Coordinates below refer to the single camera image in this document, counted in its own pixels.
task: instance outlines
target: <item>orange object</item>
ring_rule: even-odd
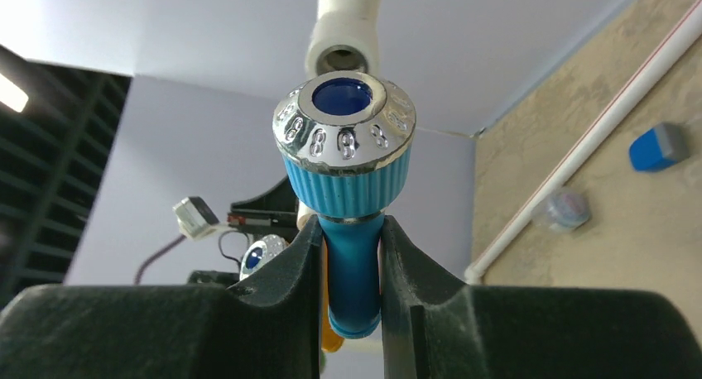
[[[327,290],[327,243],[322,242],[322,351],[336,352],[344,344],[329,323],[329,291]]]

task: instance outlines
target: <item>ceiling light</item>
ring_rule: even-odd
[[[21,113],[29,97],[12,81],[0,74],[0,102],[5,103],[12,110]]]

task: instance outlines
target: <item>white pipe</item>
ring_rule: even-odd
[[[307,78],[320,75],[318,64],[332,50],[347,48],[363,57],[366,73],[377,75],[379,8],[380,0],[318,0],[317,22],[305,59]]]
[[[465,270],[469,284],[480,284],[485,271],[531,220],[531,211],[549,193],[561,187],[614,128],[634,109],[702,34],[702,0],[697,0],[661,44],[629,79],[612,102],[599,114],[585,134],[517,211],[488,248]]]

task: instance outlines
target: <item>light blue wall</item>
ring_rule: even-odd
[[[200,195],[224,219],[233,201],[285,175],[271,134],[276,102],[148,77],[132,82],[103,184],[66,283],[130,284],[138,265],[178,234],[171,207]],[[459,278],[469,264],[474,143],[418,131],[406,187],[388,209],[413,242]],[[228,236],[242,254],[244,236]],[[235,271],[216,240],[184,242],[143,282],[183,284],[197,269]],[[380,330],[372,338],[380,339]],[[382,377],[382,354],[329,356],[325,377]]]

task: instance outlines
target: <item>textured wall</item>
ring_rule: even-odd
[[[597,117],[695,0],[638,0],[478,142],[474,258]],[[666,120],[686,125],[693,157],[658,174],[627,149]],[[488,271],[488,284],[656,290],[702,337],[702,41],[687,52],[569,185],[594,218],[554,236],[532,226]]]

